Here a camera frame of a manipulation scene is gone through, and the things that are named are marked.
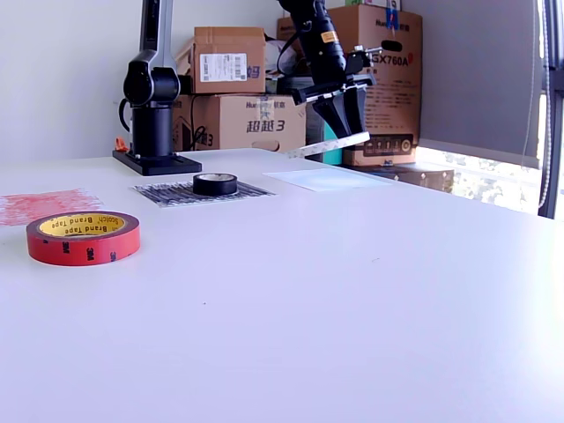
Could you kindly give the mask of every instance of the black tape roll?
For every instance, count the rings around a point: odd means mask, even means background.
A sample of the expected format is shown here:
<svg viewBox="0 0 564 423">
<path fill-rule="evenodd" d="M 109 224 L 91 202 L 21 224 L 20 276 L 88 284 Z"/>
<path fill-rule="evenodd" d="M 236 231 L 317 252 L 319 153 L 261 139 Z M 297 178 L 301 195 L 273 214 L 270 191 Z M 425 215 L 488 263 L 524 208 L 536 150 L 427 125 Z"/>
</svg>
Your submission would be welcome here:
<svg viewBox="0 0 564 423">
<path fill-rule="evenodd" d="M 199 174 L 194 176 L 194 194 L 207 197 L 230 196 L 237 192 L 237 176 L 232 174 Z"/>
</svg>

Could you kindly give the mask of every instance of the orange part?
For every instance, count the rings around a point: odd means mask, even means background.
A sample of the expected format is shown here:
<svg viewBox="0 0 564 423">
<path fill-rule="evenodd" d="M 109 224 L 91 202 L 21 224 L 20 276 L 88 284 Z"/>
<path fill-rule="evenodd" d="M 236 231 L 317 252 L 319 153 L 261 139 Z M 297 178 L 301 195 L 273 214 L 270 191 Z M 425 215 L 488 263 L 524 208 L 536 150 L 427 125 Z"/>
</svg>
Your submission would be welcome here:
<svg viewBox="0 0 564 423">
<path fill-rule="evenodd" d="M 122 137 L 115 139 L 115 150 L 117 152 L 128 152 L 130 148 L 125 144 Z"/>
</svg>

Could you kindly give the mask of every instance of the black and white patterned mat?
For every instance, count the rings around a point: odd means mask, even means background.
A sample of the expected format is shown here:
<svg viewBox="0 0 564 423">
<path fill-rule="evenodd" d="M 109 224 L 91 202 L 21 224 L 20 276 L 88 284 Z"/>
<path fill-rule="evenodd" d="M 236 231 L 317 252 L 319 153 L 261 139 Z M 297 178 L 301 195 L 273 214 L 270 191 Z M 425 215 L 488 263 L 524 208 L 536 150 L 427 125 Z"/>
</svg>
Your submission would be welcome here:
<svg viewBox="0 0 564 423">
<path fill-rule="evenodd" d="M 184 205 L 224 203 L 226 201 L 246 200 L 249 198 L 276 195 L 243 182 L 238 182 L 238 187 L 239 190 L 235 194 L 222 197 L 206 197 L 194 194 L 192 191 L 192 182 L 137 185 L 133 187 L 133 189 L 144 197 L 149 198 L 159 207 L 180 207 Z"/>
</svg>

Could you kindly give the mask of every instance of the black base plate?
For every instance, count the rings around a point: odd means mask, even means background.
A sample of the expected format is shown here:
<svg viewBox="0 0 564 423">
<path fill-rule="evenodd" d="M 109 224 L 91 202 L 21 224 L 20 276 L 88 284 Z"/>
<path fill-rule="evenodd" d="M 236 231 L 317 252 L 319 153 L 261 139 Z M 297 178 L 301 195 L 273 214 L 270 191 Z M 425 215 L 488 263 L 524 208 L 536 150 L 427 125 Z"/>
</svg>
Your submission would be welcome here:
<svg viewBox="0 0 564 423">
<path fill-rule="evenodd" d="M 162 174 L 197 174 L 202 172 L 202 164 L 182 156 L 151 157 L 136 159 L 127 152 L 113 152 L 116 159 L 132 168 L 142 176 Z"/>
</svg>

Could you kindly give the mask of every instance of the black robotic arm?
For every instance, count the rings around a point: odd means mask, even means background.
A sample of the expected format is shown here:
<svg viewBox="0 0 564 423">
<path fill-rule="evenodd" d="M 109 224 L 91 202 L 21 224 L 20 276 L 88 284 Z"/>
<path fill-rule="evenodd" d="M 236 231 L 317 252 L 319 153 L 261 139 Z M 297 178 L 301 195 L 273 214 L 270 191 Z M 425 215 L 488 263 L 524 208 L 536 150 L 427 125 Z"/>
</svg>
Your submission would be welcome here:
<svg viewBox="0 0 564 423">
<path fill-rule="evenodd" d="M 345 57 L 325 0 L 279 0 L 290 12 L 305 52 L 314 85 L 296 90 L 296 104 L 312 102 L 337 137 L 364 132 L 364 107 L 371 75 L 357 75 L 370 66 L 370 52 L 358 48 Z M 143 175 L 200 172 L 193 160 L 173 152 L 173 103 L 187 92 L 170 52 L 173 0 L 144 0 L 139 53 L 130 62 L 123 84 L 131 105 L 128 152 L 114 157 Z"/>
</svg>

